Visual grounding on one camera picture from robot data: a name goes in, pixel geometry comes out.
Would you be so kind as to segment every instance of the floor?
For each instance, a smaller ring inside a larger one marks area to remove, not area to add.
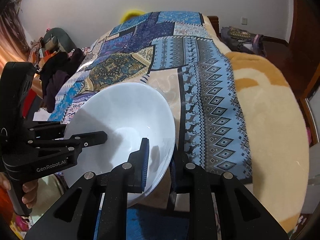
[[[267,59],[281,70],[295,97],[299,98],[307,88],[313,73],[306,73],[303,67],[295,64],[292,53],[284,44],[271,41],[264,41],[263,44],[267,52]]]

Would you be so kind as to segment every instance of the yellow object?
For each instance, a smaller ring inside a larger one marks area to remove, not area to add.
[[[128,20],[130,20],[131,18],[134,18],[134,17],[137,17],[137,16],[140,16],[140,15],[144,15],[146,14],[145,12],[143,11],[139,11],[139,10],[129,10],[127,11],[121,18],[120,20],[120,23],[124,23]]]

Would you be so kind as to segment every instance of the white wall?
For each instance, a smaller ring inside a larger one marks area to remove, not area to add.
[[[30,33],[26,30],[26,28],[24,26],[22,26],[23,30],[24,30],[24,34],[26,36],[26,41],[29,45],[29,47],[31,47],[30,43],[31,41],[33,41],[34,39],[31,37]]]
[[[293,22],[293,0],[288,0],[288,25],[287,25],[287,33],[285,35],[285,40],[289,42],[292,30],[292,22]]]
[[[90,46],[118,25],[126,10],[190,10],[217,15],[220,27],[286,38],[288,0],[22,0],[20,19],[33,39],[50,27],[63,28],[78,47]],[[241,17],[248,25],[241,25]]]

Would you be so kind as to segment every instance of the curtain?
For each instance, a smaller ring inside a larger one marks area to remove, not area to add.
[[[11,0],[0,15],[0,75],[8,61],[27,61],[30,47]]]

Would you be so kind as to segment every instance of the backpack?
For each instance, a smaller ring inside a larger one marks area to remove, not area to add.
[[[262,40],[263,35],[249,33],[246,30],[235,27],[223,27],[221,30],[221,39],[232,51],[245,52],[266,57]]]

